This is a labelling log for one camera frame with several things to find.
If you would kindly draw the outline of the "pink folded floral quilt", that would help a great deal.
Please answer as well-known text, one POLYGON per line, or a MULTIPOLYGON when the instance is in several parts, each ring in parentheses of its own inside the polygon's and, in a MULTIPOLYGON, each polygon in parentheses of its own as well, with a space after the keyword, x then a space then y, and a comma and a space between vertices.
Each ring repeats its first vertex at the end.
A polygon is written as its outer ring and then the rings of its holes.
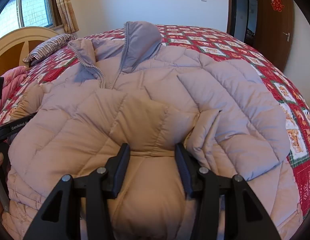
POLYGON ((18 66, 5 72, 2 77, 4 78, 2 88, 2 99, 0 100, 0 110, 3 109, 7 99, 13 91, 26 79, 27 66, 18 66))

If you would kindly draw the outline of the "striped pillow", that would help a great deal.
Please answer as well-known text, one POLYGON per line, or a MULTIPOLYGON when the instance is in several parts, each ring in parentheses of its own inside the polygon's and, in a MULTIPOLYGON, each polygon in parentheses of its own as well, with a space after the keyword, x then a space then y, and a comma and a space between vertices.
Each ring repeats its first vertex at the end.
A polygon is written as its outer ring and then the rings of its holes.
POLYGON ((72 34, 60 34, 54 36, 38 46, 36 46, 26 58, 23 59, 24 63, 28 63, 30 66, 37 64, 47 57, 66 46, 68 42, 75 40, 76 37, 72 34))

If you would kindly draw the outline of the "window with metal frame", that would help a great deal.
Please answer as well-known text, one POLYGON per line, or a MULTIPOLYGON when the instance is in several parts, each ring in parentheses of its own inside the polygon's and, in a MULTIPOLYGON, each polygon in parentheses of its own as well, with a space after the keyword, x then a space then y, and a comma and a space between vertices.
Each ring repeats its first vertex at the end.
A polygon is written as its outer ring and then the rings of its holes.
POLYGON ((0 38, 23 27, 61 25, 56 0, 9 0, 0 13, 0 38))

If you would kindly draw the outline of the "brown wooden door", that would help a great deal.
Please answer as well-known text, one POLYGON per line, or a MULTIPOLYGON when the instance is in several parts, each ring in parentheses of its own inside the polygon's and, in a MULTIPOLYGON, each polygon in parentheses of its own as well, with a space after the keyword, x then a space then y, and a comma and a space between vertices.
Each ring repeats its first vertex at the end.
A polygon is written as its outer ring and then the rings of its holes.
POLYGON ((294 31, 293 0, 282 0, 282 12, 274 11, 271 0, 258 0, 258 14, 253 47, 280 71, 284 71, 291 50, 294 31), (282 33, 291 33, 286 41, 282 33))

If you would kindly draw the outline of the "red double-happiness door sticker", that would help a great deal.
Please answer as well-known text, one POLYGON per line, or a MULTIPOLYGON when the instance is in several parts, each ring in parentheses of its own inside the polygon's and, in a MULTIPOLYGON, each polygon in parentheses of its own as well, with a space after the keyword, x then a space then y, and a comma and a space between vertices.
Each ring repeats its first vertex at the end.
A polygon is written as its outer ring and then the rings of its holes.
POLYGON ((284 9, 284 5, 282 4, 282 0, 271 0, 271 6, 274 11, 282 12, 284 9))

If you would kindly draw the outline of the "cream and wood headboard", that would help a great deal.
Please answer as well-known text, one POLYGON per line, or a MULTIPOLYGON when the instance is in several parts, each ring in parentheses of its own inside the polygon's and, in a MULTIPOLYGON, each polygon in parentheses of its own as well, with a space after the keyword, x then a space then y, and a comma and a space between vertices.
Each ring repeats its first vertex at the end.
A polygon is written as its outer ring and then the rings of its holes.
POLYGON ((18 66, 28 66, 23 59, 42 42, 58 33, 44 27, 16 29, 0 38, 0 76, 18 66))

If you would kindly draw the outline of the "lilac quilted puffer jacket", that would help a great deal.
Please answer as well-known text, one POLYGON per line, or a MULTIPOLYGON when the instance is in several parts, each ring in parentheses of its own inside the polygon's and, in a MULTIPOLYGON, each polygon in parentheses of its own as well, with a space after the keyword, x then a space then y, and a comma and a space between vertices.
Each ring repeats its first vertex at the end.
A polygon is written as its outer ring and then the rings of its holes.
POLYGON ((126 23, 124 40, 73 40, 78 63, 20 95, 11 119, 35 116, 8 152, 10 210, 2 220, 12 238, 24 237, 63 175, 90 174, 123 143, 131 158, 118 198, 109 201, 118 239, 190 237, 196 202, 177 170, 179 142, 215 174, 241 175, 282 239, 298 230, 286 113, 256 70, 161 41, 148 22, 126 23))

